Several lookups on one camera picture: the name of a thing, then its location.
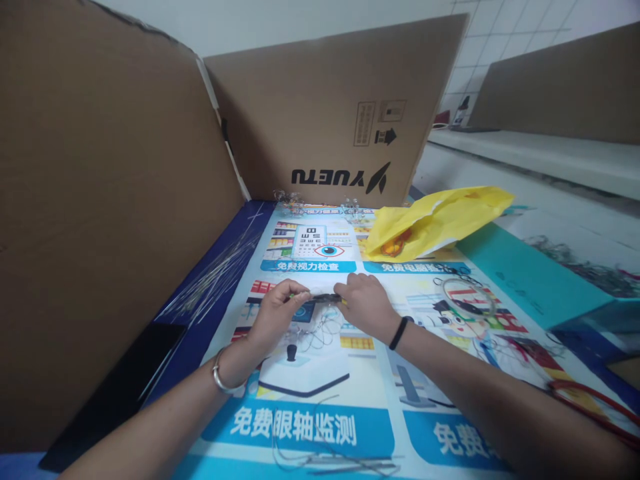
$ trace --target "yellow plastic bag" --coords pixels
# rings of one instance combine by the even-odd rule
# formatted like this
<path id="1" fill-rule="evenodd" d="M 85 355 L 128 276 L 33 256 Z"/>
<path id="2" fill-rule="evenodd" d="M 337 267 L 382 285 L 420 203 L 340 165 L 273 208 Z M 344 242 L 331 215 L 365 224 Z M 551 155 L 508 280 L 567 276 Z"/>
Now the yellow plastic bag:
<path id="1" fill-rule="evenodd" d="M 365 252 L 371 261 L 414 260 L 498 218 L 514 198 L 498 187 L 471 187 L 428 195 L 408 209 L 381 208 Z"/>

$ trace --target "teal box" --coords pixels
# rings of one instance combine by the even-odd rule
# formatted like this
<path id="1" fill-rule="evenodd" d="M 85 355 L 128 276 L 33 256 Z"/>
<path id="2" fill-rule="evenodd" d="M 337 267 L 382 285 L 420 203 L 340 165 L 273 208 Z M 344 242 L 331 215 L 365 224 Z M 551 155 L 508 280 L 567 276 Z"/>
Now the teal box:
<path id="1" fill-rule="evenodd" d="M 612 297 L 494 223 L 457 246 L 545 330 L 640 331 L 640 299 Z"/>

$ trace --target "woman's left hand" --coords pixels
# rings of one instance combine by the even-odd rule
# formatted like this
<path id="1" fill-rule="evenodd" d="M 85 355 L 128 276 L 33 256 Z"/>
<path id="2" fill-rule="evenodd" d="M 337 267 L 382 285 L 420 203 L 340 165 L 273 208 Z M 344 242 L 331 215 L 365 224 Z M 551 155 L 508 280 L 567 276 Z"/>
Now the woman's left hand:
<path id="1" fill-rule="evenodd" d="M 311 296 L 308 288 L 294 280 L 278 283 L 263 298 L 258 316 L 247 334 L 251 348 L 264 356 L 270 354 L 289 328 L 296 310 Z"/>

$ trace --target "black wristband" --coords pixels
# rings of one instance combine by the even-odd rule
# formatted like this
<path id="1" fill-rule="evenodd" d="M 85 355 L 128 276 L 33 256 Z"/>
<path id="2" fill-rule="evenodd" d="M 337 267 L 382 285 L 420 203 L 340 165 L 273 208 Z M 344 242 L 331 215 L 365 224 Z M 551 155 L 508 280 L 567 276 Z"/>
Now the black wristband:
<path id="1" fill-rule="evenodd" d="M 400 326 L 398 326 L 398 331 L 395 333 L 393 340 L 391 340 L 391 343 L 389 344 L 389 350 L 395 350 L 395 348 L 398 346 L 400 337 L 402 337 L 402 333 L 405 331 L 405 327 L 407 326 L 407 322 L 409 320 L 413 322 L 413 319 L 411 317 L 402 317 L 402 320 L 400 320 Z"/>

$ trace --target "cardboard box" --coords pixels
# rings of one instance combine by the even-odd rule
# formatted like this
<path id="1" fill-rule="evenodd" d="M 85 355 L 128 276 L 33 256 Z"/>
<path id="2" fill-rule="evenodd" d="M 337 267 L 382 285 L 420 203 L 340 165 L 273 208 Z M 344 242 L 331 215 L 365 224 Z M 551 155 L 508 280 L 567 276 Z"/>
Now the cardboard box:
<path id="1" fill-rule="evenodd" d="M 640 22 L 492 63 L 469 126 L 640 145 Z"/>
<path id="2" fill-rule="evenodd" d="M 0 16 L 0 451 L 41 451 L 243 199 L 192 51 L 88 1 Z M 399 205 L 466 21 L 208 59 L 252 194 Z"/>
<path id="3" fill-rule="evenodd" d="M 254 199 L 400 206 L 465 31 L 453 15 L 205 58 Z"/>

